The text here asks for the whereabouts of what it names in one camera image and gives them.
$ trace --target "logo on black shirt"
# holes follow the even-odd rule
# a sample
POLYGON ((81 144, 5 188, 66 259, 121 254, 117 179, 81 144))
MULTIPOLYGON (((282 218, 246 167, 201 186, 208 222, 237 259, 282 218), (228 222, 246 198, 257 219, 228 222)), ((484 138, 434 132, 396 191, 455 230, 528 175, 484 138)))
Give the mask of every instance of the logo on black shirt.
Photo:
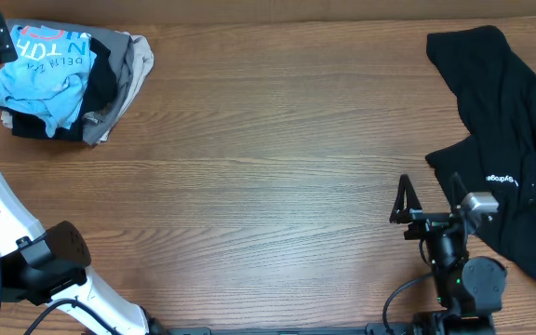
POLYGON ((487 181, 499 181, 499 182, 513 182, 514 184, 516 184, 516 187, 518 187, 518 181, 516 181, 514 178, 507 176, 507 175, 505 177, 498 177, 496 175, 491 175, 491 176, 487 176, 486 180, 487 181))

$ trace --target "wooden surface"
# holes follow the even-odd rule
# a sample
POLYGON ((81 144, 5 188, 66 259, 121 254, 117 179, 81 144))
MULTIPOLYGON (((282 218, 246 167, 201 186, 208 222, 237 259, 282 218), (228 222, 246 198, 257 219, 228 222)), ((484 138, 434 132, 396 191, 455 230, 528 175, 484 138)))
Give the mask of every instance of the wooden surface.
MULTIPOLYGON (((110 141, 11 137, 0 168, 46 227, 72 221, 95 268, 172 327, 363 326, 427 271, 387 223, 401 173, 447 205, 423 157, 466 135, 425 55, 431 32, 496 24, 536 72, 536 19, 114 27, 156 64, 110 141)), ((536 284, 508 267, 501 334, 536 334, 536 284)), ((432 283, 393 320, 435 309, 432 283)), ((6 305, 1 334, 42 311, 6 305)), ((55 313, 39 334, 78 334, 55 313)))
POLYGON ((7 17, 88 25, 536 16, 536 0, 0 0, 7 17))

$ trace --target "gray cloth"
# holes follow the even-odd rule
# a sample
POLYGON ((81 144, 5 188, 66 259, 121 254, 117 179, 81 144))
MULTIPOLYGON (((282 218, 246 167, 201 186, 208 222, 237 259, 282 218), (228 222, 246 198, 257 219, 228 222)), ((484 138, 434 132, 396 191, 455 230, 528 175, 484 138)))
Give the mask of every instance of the gray cloth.
POLYGON ((133 79, 134 50, 129 35, 114 32, 105 28, 87 27, 71 23, 59 23, 43 20, 8 19, 7 26, 34 26, 45 25, 49 28, 70 32, 88 33, 103 43, 110 51, 109 65, 117 77, 117 96, 110 106, 103 111, 89 111, 85 115, 83 140, 95 145, 97 141, 110 130, 114 120, 119 115, 121 106, 127 97, 127 89, 133 79))

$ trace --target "blue cloth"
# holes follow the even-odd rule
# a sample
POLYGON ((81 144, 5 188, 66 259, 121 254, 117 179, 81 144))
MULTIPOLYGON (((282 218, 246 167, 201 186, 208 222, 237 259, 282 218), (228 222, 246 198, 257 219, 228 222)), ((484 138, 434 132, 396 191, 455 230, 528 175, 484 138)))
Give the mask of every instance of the blue cloth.
POLYGON ((96 54, 90 35, 31 26, 10 32, 18 60, 0 70, 0 106, 36 115, 49 137, 76 120, 96 54))

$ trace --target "black garment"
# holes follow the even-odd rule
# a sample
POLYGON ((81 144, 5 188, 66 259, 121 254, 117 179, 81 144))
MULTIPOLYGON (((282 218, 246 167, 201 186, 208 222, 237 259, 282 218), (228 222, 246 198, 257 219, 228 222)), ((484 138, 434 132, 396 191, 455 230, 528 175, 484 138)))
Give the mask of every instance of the black garment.
POLYGON ((40 140, 82 140, 84 129, 82 117, 84 114, 104 108, 107 103, 115 98, 117 90, 117 79, 111 69, 111 65, 109 65, 111 51, 96 38, 90 38, 90 50, 97 54, 97 58, 94 60, 90 76, 88 77, 88 84, 84 92, 80 112, 75 122, 72 123, 72 126, 69 129, 57 128, 55 135, 50 138, 45 132, 45 122, 37 116, 20 113, 0 106, 0 109, 12 114, 12 135, 40 140))
POLYGON ((455 171, 469 192, 492 191, 500 211, 478 235, 536 279, 536 74, 491 26, 429 34, 427 56, 471 136, 425 159, 448 199, 455 171))

